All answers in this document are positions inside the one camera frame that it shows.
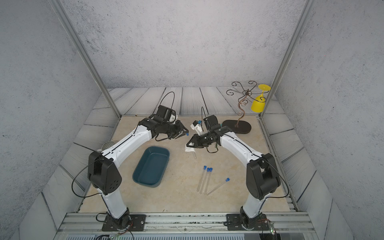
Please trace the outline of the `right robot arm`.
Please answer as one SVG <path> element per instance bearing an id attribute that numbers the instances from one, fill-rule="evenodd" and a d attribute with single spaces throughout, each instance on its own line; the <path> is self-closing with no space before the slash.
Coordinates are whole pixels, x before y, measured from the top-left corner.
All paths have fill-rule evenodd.
<path id="1" fill-rule="evenodd" d="M 186 144 L 188 148 L 203 149 L 212 144 L 227 149 L 246 167 L 246 186 L 249 196 L 240 209 L 240 222 L 244 229 L 252 230 L 262 219 L 262 207 L 281 185 L 276 160 L 271 154 L 262 154 L 243 142 L 228 127 L 198 135 Z"/>

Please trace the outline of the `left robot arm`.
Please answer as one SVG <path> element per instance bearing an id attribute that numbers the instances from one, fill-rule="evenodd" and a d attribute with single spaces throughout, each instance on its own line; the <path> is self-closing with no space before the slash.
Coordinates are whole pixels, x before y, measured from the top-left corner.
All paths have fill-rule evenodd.
<path id="1" fill-rule="evenodd" d="M 141 145 L 160 134 L 167 140 L 178 139 L 189 133 L 180 120 L 168 122 L 151 116 L 138 122 L 135 129 L 112 147 L 89 155 L 88 179 L 101 194 L 107 207 L 107 216 L 120 228 L 130 224 L 130 211 L 120 192 L 121 164 Z"/>

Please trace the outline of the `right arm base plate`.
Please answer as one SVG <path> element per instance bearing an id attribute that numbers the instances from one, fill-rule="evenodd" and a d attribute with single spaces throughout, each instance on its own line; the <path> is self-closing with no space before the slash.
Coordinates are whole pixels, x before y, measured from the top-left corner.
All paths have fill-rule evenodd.
<path id="1" fill-rule="evenodd" d="M 227 214 L 223 225 L 229 231 L 269 231 L 270 223 L 265 214 L 248 218 L 246 214 Z"/>

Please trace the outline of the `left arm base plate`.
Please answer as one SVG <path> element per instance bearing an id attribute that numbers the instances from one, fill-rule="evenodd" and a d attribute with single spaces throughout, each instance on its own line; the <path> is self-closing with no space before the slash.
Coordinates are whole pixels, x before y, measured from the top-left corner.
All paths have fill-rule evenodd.
<path id="1" fill-rule="evenodd" d="M 124 215 L 120 219 L 114 219 L 110 214 L 106 215 L 102 232 L 142 232 L 146 223 L 146 215 Z"/>

